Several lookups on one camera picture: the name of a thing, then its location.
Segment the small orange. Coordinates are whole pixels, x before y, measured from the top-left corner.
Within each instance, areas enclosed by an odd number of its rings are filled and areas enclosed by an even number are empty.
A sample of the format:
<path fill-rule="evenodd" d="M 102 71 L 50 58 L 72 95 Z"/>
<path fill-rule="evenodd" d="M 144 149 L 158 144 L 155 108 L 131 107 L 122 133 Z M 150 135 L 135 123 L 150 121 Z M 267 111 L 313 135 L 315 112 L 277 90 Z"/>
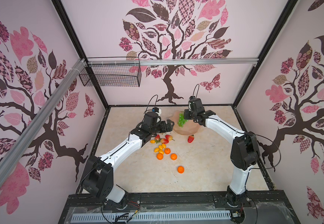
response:
<path fill-rule="evenodd" d="M 164 153 L 168 155 L 168 154 L 171 153 L 171 150 L 170 150 L 169 148 L 166 148 L 166 149 L 164 150 Z"/>

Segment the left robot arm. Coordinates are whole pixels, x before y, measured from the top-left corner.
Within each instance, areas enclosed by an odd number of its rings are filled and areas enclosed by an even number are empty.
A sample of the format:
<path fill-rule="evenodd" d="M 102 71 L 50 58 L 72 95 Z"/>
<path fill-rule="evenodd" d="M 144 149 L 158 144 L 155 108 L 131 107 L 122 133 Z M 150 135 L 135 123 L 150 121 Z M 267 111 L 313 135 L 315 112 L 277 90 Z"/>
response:
<path fill-rule="evenodd" d="M 175 123 L 162 120 L 158 108 L 144 114 L 143 120 L 129 132 L 128 137 L 114 149 L 101 156 L 91 156 L 83 171 L 80 187 L 101 201 L 127 203 L 127 192 L 114 184 L 114 172 L 135 151 L 153 136 L 173 131 Z"/>

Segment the pink leaf-shaped bowl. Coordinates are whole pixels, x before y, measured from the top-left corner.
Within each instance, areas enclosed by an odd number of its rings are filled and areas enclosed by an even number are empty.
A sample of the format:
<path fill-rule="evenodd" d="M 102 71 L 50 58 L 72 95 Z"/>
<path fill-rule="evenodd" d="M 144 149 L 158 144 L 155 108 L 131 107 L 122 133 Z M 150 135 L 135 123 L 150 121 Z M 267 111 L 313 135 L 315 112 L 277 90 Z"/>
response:
<path fill-rule="evenodd" d="M 182 111 L 176 111 L 172 117 L 169 119 L 172 120 L 175 125 L 173 128 L 173 131 L 180 135 L 193 135 L 198 132 L 198 130 L 201 128 L 201 126 L 198 123 L 195 123 L 193 120 L 187 120 L 187 123 L 184 125 L 184 127 L 178 126 L 178 119 L 179 119 L 179 113 L 183 113 Z"/>

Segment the large orange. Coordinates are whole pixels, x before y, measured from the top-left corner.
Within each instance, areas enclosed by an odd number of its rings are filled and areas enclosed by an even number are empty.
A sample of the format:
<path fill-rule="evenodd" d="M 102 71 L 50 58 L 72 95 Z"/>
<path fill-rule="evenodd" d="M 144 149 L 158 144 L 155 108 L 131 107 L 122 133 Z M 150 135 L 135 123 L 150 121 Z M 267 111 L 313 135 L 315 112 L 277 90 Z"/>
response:
<path fill-rule="evenodd" d="M 162 160 L 163 159 L 163 154 L 158 153 L 156 157 L 157 157 L 158 160 Z"/>

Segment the green grape bunch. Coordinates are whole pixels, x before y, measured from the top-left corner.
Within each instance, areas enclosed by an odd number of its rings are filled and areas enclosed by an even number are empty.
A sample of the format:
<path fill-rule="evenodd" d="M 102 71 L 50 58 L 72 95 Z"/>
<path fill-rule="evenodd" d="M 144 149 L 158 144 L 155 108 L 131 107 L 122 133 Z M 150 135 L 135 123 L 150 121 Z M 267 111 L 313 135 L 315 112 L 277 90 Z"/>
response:
<path fill-rule="evenodd" d="M 179 113 L 178 126 L 184 127 L 184 125 L 186 123 L 187 123 L 187 120 L 184 118 L 184 113 Z"/>

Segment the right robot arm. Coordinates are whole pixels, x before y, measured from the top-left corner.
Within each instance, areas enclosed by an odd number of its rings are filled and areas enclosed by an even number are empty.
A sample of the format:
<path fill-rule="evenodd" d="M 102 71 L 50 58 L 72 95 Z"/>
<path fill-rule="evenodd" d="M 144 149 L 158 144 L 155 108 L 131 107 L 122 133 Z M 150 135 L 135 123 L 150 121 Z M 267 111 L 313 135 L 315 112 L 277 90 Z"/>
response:
<path fill-rule="evenodd" d="M 256 134 L 239 130 L 223 121 L 215 112 L 206 111 L 201 99 L 195 96 L 190 97 L 184 118 L 215 131 L 231 144 L 230 159 L 234 170 L 227 187 L 226 202 L 230 207 L 239 206 L 246 199 L 249 173 L 260 158 Z"/>

